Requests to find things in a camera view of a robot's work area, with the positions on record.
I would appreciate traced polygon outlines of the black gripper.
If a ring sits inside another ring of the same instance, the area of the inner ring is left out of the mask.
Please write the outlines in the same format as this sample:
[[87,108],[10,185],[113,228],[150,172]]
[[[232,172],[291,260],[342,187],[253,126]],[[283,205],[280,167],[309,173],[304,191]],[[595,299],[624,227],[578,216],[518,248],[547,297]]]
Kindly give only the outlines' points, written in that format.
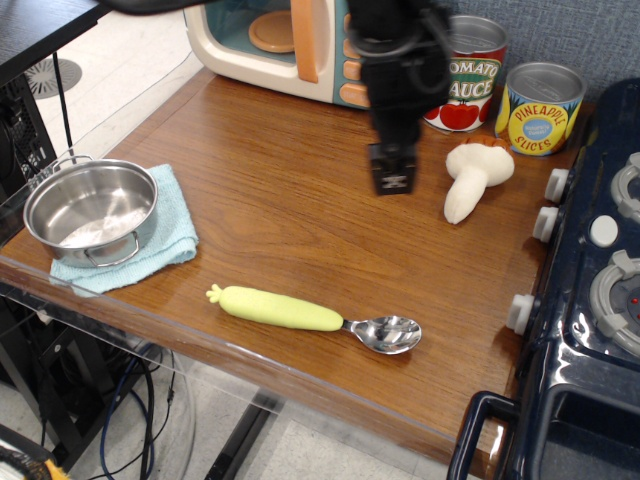
[[[396,37],[359,35],[362,81],[379,143],[368,145],[378,195],[414,188],[420,119],[448,100],[451,45],[446,29],[404,29]],[[393,159],[387,155],[396,155]],[[394,177],[392,188],[387,178]]]

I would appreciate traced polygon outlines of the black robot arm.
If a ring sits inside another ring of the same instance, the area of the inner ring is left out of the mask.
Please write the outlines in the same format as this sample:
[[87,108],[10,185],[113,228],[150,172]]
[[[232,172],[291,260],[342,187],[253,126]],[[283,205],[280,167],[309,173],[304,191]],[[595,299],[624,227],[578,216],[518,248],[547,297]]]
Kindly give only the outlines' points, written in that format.
[[214,73],[369,111],[379,195],[409,193],[422,117],[446,103],[449,11],[433,1],[108,1],[147,16],[181,10]]

